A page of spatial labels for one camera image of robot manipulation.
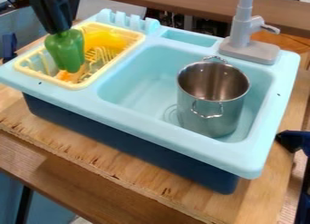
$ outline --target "wooden table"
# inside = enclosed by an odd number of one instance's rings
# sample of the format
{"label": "wooden table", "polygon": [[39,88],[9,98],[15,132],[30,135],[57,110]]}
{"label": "wooden table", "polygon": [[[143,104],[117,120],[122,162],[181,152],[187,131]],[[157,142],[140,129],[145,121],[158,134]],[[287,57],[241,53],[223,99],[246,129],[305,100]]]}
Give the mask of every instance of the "wooden table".
{"label": "wooden table", "polygon": [[[237,0],[115,0],[133,5],[172,11],[184,15],[206,17],[230,23]],[[254,15],[281,28],[282,33],[310,37],[310,4],[293,0],[255,0]]]}
{"label": "wooden table", "polygon": [[[310,72],[303,67],[280,131],[307,125]],[[271,224],[281,209],[281,223],[293,223],[286,221],[295,206],[283,204],[297,201],[301,181],[291,174],[296,158],[277,143],[260,178],[220,195],[33,116],[16,90],[1,85],[0,97],[0,170],[94,223]]]}

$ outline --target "faucet base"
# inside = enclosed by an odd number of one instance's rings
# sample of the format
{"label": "faucet base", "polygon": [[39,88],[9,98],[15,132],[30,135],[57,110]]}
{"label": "faucet base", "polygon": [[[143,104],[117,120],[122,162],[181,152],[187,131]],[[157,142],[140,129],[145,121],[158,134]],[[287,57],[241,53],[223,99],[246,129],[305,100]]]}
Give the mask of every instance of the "faucet base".
{"label": "faucet base", "polygon": [[272,65],[276,62],[280,48],[277,45],[250,41],[248,46],[236,48],[229,44],[229,37],[219,46],[219,53],[255,63]]}

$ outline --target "dish rack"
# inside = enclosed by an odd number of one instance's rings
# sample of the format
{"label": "dish rack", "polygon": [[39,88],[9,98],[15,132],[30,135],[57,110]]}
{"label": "dish rack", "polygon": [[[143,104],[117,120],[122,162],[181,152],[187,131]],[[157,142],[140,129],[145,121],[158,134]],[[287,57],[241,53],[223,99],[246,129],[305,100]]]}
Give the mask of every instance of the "dish rack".
{"label": "dish rack", "polygon": [[126,46],[123,49],[101,46],[89,50],[85,53],[83,72],[76,82],[62,81],[56,77],[60,70],[44,46],[33,50],[16,61],[14,65],[16,71],[26,73],[50,83],[55,83],[66,89],[78,90],[95,81],[101,74],[106,72],[145,39],[145,35],[142,33],[109,24],[89,22],[76,27],[76,29],[81,30],[83,34],[93,31],[113,32],[125,40]]}

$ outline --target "stainless steel pot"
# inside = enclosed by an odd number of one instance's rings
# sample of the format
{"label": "stainless steel pot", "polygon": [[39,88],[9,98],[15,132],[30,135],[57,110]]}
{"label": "stainless steel pot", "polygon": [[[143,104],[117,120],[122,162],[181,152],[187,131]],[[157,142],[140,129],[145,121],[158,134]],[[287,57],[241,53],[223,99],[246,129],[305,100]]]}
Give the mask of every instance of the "stainless steel pot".
{"label": "stainless steel pot", "polygon": [[226,60],[210,56],[186,66],[179,72],[178,86],[177,115],[182,127],[212,138],[237,128],[250,82]]}

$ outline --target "gray faucet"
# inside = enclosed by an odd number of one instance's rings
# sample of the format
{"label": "gray faucet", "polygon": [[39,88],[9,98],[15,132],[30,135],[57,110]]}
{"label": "gray faucet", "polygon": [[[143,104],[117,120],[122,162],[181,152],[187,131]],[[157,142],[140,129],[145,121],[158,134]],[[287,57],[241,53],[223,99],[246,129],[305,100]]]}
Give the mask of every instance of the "gray faucet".
{"label": "gray faucet", "polygon": [[253,0],[239,0],[234,16],[230,37],[219,47],[219,52],[228,56],[256,63],[273,64],[279,53],[279,47],[272,44],[251,41],[252,33],[260,30],[279,34],[280,30],[266,25],[263,17],[252,16]]}

